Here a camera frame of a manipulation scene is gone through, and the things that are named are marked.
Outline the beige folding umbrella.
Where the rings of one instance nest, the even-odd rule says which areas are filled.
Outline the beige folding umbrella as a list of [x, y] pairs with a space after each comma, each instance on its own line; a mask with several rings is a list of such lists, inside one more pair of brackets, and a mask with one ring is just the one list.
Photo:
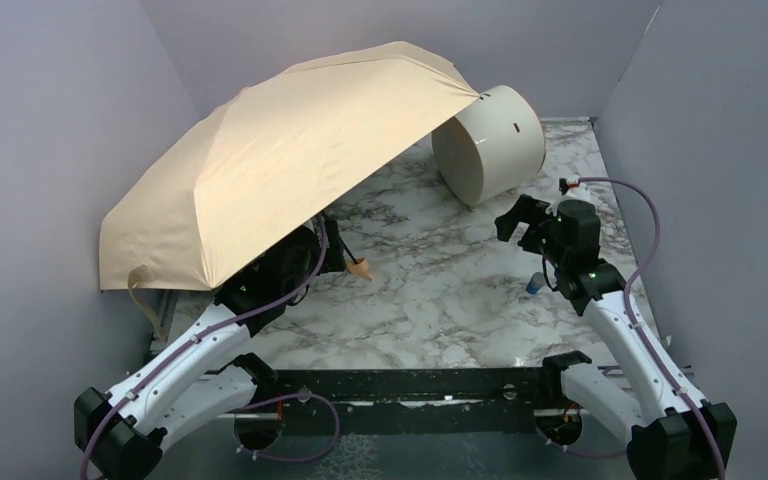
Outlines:
[[220, 286], [477, 98], [449, 60], [405, 41], [242, 89], [106, 214], [100, 288]]

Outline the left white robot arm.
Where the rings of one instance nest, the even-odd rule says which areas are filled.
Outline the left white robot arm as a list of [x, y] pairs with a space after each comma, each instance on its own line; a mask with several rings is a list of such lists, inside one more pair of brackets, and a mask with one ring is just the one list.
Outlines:
[[246, 345], [296, 305], [313, 279], [347, 268], [335, 220], [318, 215], [218, 287], [194, 323], [136, 373], [74, 403], [79, 476], [144, 479], [177, 441], [274, 389], [276, 372]]

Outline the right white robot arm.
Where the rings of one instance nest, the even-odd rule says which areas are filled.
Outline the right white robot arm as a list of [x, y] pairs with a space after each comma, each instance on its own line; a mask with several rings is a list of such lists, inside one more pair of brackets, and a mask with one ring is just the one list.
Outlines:
[[624, 446], [638, 479], [722, 479], [737, 419], [713, 404], [654, 341], [627, 281], [600, 255], [601, 222], [586, 201], [552, 206], [528, 195], [497, 217], [499, 240], [519, 225], [519, 247], [555, 270], [555, 291], [608, 347], [630, 390], [612, 382], [580, 352], [547, 357], [549, 392], [584, 407]]

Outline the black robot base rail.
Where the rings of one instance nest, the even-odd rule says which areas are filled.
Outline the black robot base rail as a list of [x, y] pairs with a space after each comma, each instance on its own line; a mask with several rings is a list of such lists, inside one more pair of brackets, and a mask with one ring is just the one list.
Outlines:
[[551, 392], [538, 367], [280, 370], [251, 407], [231, 411], [244, 447], [280, 436], [583, 433], [582, 408]]

